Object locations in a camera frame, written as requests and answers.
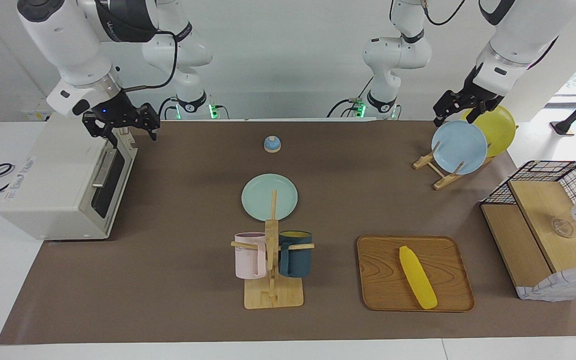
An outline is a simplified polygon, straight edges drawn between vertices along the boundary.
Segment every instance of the wooden plate stand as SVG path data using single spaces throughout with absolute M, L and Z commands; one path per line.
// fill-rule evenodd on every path
M 434 145 L 434 148 L 432 148 L 432 151 L 430 151 L 430 153 L 428 153 L 428 155 L 419 157 L 419 160 L 417 160 L 414 164 L 412 164 L 412 168 L 414 170 L 418 170 L 422 167 L 428 166 L 428 167 L 430 167 L 430 169 L 434 170 L 435 173 L 437 173 L 437 174 L 439 174 L 439 176 L 441 176 L 441 179 L 432 185 L 432 187 L 434 187 L 435 191 L 439 191 L 439 190 L 447 187 L 448 185 L 456 182 L 457 180 L 461 179 L 462 177 L 464 177 L 464 175 L 457 175 L 457 172 L 459 172 L 459 170 L 462 168 L 462 166 L 464 166 L 464 164 L 466 163 L 466 162 L 462 161 L 459 164 L 459 166 L 457 166 L 457 168 L 454 169 L 453 172 L 451 172 L 447 175 L 444 174 L 443 171 L 439 170 L 439 168 L 437 166 L 435 166 L 435 164 L 433 164 L 433 161 L 435 160 L 435 151 L 437 151 L 437 148 L 439 148 L 439 144 L 441 144 L 441 141 L 437 141 L 437 144 Z M 486 164 L 488 164 L 492 160 L 493 160 L 493 157 L 486 157 L 486 160 L 484 161 L 482 166 L 485 166 Z
M 253 244 L 231 242 L 236 248 L 254 249 Z M 313 249 L 315 244 L 293 244 L 288 250 Z M 304 305 L 304 286 L 301 278 L 279 274 L 279 220 L 277 219 L 277 190 L 272 191 L 270 219 L 265 221 L 265 253 L 268 275 L 245 280 L 244 307 L 248 310 L 292 308 Z

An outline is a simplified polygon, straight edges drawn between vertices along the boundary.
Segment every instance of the plate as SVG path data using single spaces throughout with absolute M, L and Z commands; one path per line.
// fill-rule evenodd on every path
M 466 120 L 466 116 L 471 111 L 465 112 L 461 117 L 462 120 Z M 490 144 L 487 151 L 488 157 L 496 157 L 506 151 L 510 144 L 513 143 L 517 132 L 515 118 L 510 114 L 510 111 L 501 105 L 493 111 L 481 114 L 473 122 L 473 125 L 484 133 L 487 143 Z
M 457 175 L 470 174 L 484 164 L 488 153 L 488 142 L 480 128 L 462 120 L 444 123 L 432 137 L 432 149 L 437 142 L 434 159 L 443 170 L 454 172 L 461 162 Z
M 246 212 L 259 221 L 270 219 L 270 202 L 277 190 L 276 218 L 290 215 L 297 206 L 297 187 L 288 178 L 276 173 L 265 173 L 250 180 L 241 193 L 241 203 Z

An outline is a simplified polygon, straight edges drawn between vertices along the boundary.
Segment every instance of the black wire grid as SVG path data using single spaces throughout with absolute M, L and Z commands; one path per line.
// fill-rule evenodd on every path
M 576 204 L 576 161 L 530 161 L 502 182 L 482 204 L 512 204 L 517 201 L 509 182 L 559 182 Z

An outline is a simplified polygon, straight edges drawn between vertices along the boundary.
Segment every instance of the brown table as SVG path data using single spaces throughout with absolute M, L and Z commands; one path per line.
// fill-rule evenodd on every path
M 111 241 L 41 247 L 0 344 L 213 342 L 576 335 L 576 300 L 519 300 L 477 202 L 515 167 L 507 153 L 433 191 L 411 164 L 430 150 L 425 121 L 167 122 L 139 153 Z M 263 139 L 281 138 L 270 154 Z M 283 230 L 317 244 L 302 307 L 246 310 L 235 233 L 251 178 L 278 173 L 299 191 Z M 362 303 L 360 235 L 457 241 L 476 306 L 462 314 L 377 312 Z

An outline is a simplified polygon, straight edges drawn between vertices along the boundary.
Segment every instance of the wooden tray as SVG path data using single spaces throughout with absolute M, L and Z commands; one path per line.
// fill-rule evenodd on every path
M 400 264 L 399 248 L 417 255 L 437 296 L 438 305 L 424 310 Z M 464 313 L 475 299 L 457 244 L 444 236 L 365 235 L 357 240 L 363 302 L 371 310 L 389 312 Z

